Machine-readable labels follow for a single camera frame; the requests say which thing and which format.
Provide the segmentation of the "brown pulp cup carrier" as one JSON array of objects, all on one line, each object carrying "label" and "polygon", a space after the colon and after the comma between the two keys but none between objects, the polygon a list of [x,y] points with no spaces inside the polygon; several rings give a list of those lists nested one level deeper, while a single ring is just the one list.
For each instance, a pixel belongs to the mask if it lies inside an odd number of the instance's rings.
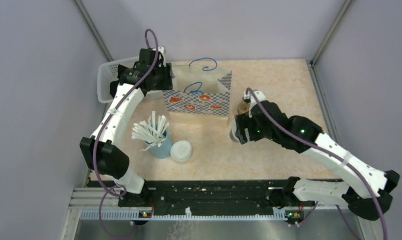
[{"label": "brown pulp cup carrier", "polygon": [[245,114],[250,110],[250,104],[244,101],[241,101],[237,106],[237,113],[239,115]]}]

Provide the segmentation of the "patterned paper gift bag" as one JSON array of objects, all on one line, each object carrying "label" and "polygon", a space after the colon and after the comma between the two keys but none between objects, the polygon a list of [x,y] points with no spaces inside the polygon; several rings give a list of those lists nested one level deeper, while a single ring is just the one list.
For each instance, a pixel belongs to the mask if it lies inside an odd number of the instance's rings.
[{"label": "patterned paper gift bag", "polygon": [[231,112],[233,71],[195,62],[173,65],[173,89],[163,91],[170,120],[176,124],[225,128]]}]

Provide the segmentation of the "stack of white lids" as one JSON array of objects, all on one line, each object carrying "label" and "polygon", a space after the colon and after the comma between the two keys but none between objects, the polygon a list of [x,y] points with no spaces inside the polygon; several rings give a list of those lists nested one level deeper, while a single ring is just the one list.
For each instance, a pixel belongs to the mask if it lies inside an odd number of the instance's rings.
[{"label": "stack of white lids", "polygon": [[185,140],[176,142],[170,150],[172,159],[180,164],[188,162],[192,157],[192,153],[192,144]]}]

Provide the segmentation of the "single dark plastic cup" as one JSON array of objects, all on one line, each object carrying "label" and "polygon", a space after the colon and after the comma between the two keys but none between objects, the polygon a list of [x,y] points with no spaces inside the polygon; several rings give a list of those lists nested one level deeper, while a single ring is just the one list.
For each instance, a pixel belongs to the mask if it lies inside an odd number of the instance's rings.
[{"label": "single dark plastic cup", "polygon": [[230,130],[229,136],[230,136],[230,139],[231,139],[233,142],[239,143],[240,140],[239,140],[239,138],[236,136],[236,132],[237,132],[237,130],[233,127],[233,128]]}]

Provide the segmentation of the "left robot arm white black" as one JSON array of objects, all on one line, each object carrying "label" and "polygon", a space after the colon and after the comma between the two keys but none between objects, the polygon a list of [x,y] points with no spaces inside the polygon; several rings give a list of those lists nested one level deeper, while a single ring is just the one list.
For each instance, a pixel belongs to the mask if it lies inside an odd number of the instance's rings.
[{"label": "left robot arm white black", "polygon": [[80,149],[88,168],[113,178],[138,207],[149,202],[150,194],[120,146],[137,106],[148,92],[172,90],[172,77],[172,65],[166,62],[163,46],[141,49],[138,58],[107,63],[98,71],[100,86],[106,87],[100,91],[100,100],[111,106],[92,136],[82,138]]}]

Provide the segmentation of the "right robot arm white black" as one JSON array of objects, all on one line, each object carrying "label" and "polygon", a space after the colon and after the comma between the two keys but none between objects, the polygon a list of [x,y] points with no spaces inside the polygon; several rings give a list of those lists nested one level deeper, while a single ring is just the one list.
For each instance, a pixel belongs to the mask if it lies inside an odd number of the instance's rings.
[{"label": "right robot arm white black", "polygon": [[340,178],[327,181],[290,177],[282,190],[272,195],[273,206],[322,202],[347,207],[369,221],[377,221],[389,211],[391,193],[400,181],[397,172],[369,166],[338,145],[319,125],[306,117],[287,117],[275,103],[257,103],[254,99],[244,99],[242,103],[246,110],[235,117],[230,133],[234,142],[272,141],[315,160]]}]

